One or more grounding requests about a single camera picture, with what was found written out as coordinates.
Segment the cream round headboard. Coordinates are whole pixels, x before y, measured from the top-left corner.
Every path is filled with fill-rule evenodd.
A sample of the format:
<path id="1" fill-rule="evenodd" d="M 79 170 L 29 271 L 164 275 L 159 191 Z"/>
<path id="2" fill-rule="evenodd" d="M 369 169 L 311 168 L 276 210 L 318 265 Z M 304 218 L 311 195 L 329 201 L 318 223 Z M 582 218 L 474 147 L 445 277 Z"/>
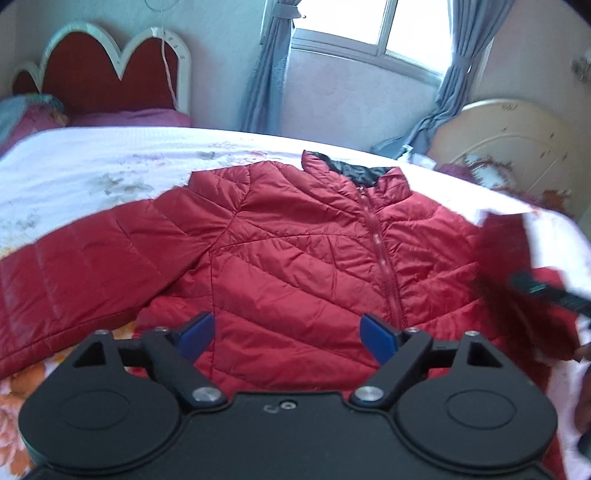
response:
<path id="1" fill-rule="evenodd" d="M 438 129 L 428 152 L 440 164 L 472 154 L 511 163 L 518 188 L 529 194 L 568 191 L 567 211 L 576 219 L 587 209 L 580 142 L 570 125 L 534 103 L 471 103 Z"/>

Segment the left blue curtain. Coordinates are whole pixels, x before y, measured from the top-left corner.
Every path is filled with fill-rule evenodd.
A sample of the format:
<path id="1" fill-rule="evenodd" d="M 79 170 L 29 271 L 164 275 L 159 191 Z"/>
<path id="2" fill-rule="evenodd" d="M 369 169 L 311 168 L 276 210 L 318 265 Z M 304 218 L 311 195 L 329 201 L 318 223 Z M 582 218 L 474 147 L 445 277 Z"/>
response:
<path id="1" fill-rule="evenodd" d="M 279 136 L 298 0 L 273 1 L 263 47 L 243 100 L 240 131 Z"/>

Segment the window with white frame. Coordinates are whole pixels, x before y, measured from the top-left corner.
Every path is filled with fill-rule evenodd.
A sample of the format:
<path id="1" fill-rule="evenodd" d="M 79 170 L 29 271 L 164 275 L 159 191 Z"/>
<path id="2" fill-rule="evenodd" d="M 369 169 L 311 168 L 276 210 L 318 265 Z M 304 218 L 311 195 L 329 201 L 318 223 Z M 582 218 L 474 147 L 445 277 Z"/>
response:
<path id="1" fill-rule="evenodd" d="M 308 0 L 294 48 L 356 60 L 436 85 L 452 64 L 451 6 L 435 0 Z"/>

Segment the red puffer jacket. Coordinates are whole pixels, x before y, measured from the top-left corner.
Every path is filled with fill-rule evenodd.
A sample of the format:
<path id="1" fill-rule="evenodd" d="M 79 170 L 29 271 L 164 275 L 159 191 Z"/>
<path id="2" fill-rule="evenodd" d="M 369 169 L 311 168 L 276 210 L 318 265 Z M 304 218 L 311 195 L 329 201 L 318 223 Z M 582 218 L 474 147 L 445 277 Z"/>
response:
<path id="1" fill-rule="evenodd" d="M 576 318 L 515 296 L 530 268 L 519 215 L 482 226 L 413 191 L 399 169 L 361 187 L 307 152 L 194 172 L 153 200 L 93 214 L 1 262 L 1 374 L 98 329 L 175 328 L 214 314 L 198 361 L 226 392 L 352 390 L 374 362 L 363 314 L 456 340 L 481 332 L 538 385 L 569 360 Z"/>

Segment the red crown-shaped headboard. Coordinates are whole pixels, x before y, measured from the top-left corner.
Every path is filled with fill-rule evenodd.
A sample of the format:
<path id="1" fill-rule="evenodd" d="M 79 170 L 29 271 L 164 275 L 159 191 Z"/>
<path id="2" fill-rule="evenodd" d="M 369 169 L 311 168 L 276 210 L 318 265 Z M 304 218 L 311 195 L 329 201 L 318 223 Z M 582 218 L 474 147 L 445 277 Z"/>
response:
<path id="1" fill-rule="evenodd" d="M 40 60 L 18 65 L 13 95 L 48 94 L 74 115 L 145 109 L 190 111 L 191 55 L 174 32 L 149 27 L 119 47 L 103 28 L 72 22 Z"/>

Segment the magenta blanket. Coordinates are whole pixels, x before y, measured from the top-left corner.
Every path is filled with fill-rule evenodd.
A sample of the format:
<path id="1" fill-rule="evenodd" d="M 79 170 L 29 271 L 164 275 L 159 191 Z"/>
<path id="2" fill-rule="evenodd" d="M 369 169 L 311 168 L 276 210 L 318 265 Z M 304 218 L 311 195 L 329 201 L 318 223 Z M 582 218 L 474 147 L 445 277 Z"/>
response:
<path id="1" fill-rule="evenodd" d="M 68 125 L 65 107 L 52 95 L 6 97 L 1 100 L 1 155 L 31 135 Z"/>

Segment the blue curtain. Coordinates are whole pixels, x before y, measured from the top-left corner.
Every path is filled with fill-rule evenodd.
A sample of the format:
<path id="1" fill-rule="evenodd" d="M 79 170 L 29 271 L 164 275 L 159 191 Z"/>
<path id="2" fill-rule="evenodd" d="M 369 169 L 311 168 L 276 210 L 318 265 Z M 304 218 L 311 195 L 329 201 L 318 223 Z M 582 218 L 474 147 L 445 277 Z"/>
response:
<path id="1" fill-rule="evenodd" d="M 240 131 L 279 136 L 298 0 L 273 1 L 263 47 L 243 100 Z"/>
<path id="2" fill-rule="evenodd" d="M 438 90 L 434 109 L 405 135 L 377 144 L 370 152 L 397 159 L 407 148 L 418 154 L 430 151 L 439 128 L 462 111 L 474 81 L 474 64 L 493 41 L 513 5 L 511 0 L 449 3 L 452 62 Z"/>

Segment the purple pillow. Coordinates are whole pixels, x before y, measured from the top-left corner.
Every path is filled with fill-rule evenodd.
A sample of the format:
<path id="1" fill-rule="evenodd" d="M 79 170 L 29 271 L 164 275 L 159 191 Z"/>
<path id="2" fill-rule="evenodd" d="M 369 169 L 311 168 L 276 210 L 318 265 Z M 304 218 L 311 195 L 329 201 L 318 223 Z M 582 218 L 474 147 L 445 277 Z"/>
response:
<path id="1" fill-rule="evenodd" d="M 72 116 L 72 127 L 191 127 L 189 116 L 174 109 L 145 109 Z"/>

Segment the right blue curtain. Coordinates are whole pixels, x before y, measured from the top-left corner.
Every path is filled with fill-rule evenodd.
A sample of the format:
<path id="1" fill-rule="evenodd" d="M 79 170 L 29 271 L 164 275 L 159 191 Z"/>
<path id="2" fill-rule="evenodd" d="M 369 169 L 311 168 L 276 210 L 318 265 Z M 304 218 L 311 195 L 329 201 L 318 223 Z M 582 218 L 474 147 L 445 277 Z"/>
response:
<path id="1" fill-rule="evenodd" d="M 493 41 L 513 5 L 511 0 L 449 3 L 452 62 L 438 90 L 434 109 L 405 135 L 377 144 L 370 152 L 397 159 L 407 148 L 418 154 L 430 151 L 439 128 L 462 111 L 474 81 L 474 64 Z"/>

